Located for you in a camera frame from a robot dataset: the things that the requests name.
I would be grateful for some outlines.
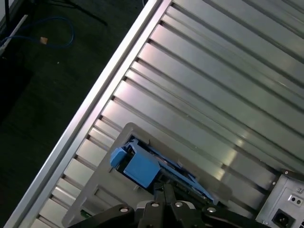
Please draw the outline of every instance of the black cable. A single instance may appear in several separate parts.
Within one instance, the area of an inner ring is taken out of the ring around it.
[[[5,7],[5,22],[6,22],[6,31],[7,34],[10,34],[10,4],[9,0],[4,0],[4,7]]]
[[[75,7],[75,9],[83,12],[84,14],[88,15],[89,17],[99,21],[100,23],[104,24],[105,26],[108,26],[108,23],[105,20],[95,16],[93,13],[91,13],[91,12],[87,11],[86,9],[80,7],[78,4],[73,3],[71,0],[64,0],[64,2],[68,5],[71,5],[71,6]]]

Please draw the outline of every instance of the silver metal edge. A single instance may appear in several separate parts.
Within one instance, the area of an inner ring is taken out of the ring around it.
[[[171,0],[148,1],[119,45],[118,49],[115,51],[110,61],[100,74],[84,102],[81,104],[72,121],[60,137],[53,151],[22,197],[20,203],[13,211],[4,228],[16,228],[19,225],[20,227],[28,228],[31,222],[34,221],[35,216],[44,205],[44,202],[48,199],[51,191],[55,188],[56,182],[59,180],[70,160],[73,158],[88,130],[107,103],[107,100],[110,98],[111,91],[113,92],[115,90],[116,85],[123,77],[124,72],[122,73],[122,71],[124,69],[125,71],[127,70],[149,37],[150,33],[159,22],[161,15],[159,15],[159,20],[154,20],[149,23],[149,26],[145,29],[146,32],[140,34],[161,1],[163,2],[161,5],[162,7],[168,7],[171,3]],[[131,55],[131,57],[133,57],[133,59],[130,59],[130,55],[128,55],[128,53],[137,39],[140,41],[135,45],[138,48],[132,49],[133,55]],[[118,80],[113,80],[111,82],[111,79],[120,65],[120,70],[117,71],[115,77]],[[105,91],[109,83],[109,89],[106,90],[109,92],[103,95],[102,99],[98,101],[100,95]]]

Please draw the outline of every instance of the black mount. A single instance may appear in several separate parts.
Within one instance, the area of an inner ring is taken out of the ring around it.
[[[114,206],[70,228],[267,228],[254,220],[215,205],[195,209],[191,202],[178,201],[171,185],[155,186],[154,200]]]

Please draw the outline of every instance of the floor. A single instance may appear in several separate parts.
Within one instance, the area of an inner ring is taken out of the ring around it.
[[[74,2],[108,25],[76,9],[45,1],[36,8],[34,20],[50,16],[68,18],[75,27],[73,45],[51,49],[23,41],[16,50],[33,75],[0,126],[0,227],[17,206],[143,8],[142,0]],[[30,35],[64,43],[70,38],[70,30],[64,22],[54,21],[35,27]]]

